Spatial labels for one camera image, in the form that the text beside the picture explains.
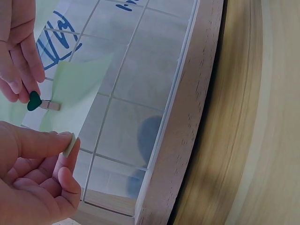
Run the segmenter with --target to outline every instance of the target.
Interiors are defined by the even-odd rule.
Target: clothespin
[[[33,111],[36,108],[41,107],[43,109],[60,110],[60,104],[52,102],[51,100],[41,100],[39,94],[36,91],[32,91],[29,95],[29,102],[27,104],[28,111]]]
[[[42,104],[39,107],[56,111],[60,110],[60,104],[57,102],[52,102],[50,100],[42,100]]]

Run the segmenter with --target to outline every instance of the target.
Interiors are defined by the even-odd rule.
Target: paper
[[[58,0],[36,0],[36,20],[34,23],[34,39],[38,40],[50,14],[54,11]],[[0,120],[20,126],[27,112],[26,104],[11,103],[0,91]]]
[[[36,0],[36,20],[33,31],[35,41],[38,40],[57,4],[58,0]]]
[[[0,120],[20,126],[27,112],[26,104],[9,102],[0,91]]]
[[[71,143],[69,144],[69,146],[67,147],[66,150],[64,150],[64,152],[62,153],[64,157],[68,158],[68,156],[70,155],[71,153],[71,150],[76,142],[76,137],[75,137],[75,134],[72,133],[72,140],[71,140]]]
[[[60,61],[52,86],[53,102],[60,110],[48,110],[40,131],[69,131],[77,138],[100,88],[113,55],[85,63]]]

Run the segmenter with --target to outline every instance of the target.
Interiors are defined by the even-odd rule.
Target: green heart
[[[42,104],[42,100],[36,91],[33,91],[29,95],[29,103],[27,104],[28,111],[33,111]]]

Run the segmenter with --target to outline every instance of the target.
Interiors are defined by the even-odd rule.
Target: wooden surface
[[[135,214],[136,199],[87,190],[85,201],[128,216],[134,216]]]
[[[71,217],[82,225],[133,225],[134,218],[107,211],[80,202],[75,215]]]
[[[299,41],[299,0],[228,0],[208,117],[174,224],[300,224]]]
[[[53,225],[81,225],[81,224],[79,224],[76,221],[68,218],[68,219],[65,219],[63,221],[57,222],[57,223],[55,223]]]
[[[143,183],[137,200],[137,224],[167,223],[194,145],[215,58],[223,0],[200,0],[198,4],[157,160],[145,175],[150,183]]]

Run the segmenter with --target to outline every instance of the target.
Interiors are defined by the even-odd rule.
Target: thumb
[[[15,94],[19,94],[23,87],[21,75],[14,66],[4,41],[0,41],[0,55],[0,78],[9,84]]]
[[[58,180],[62,187],[62,192],[61,196],[55,198],[55,201],[60,208],[59,220],[63,220],[71,217],[77,210],[80,202],[81,187],[67,167],[60,168]]]
[[[12,135],[15,140],[15,143],[11,143],[10,149],[6,149],[6,151],[18,151],[18,157],[22,158],[46,158],[58,155],[68,147],[72,140],[70,132],[61,134],[39,132],[0,122],[0,139],[6,135],[7,137]]]

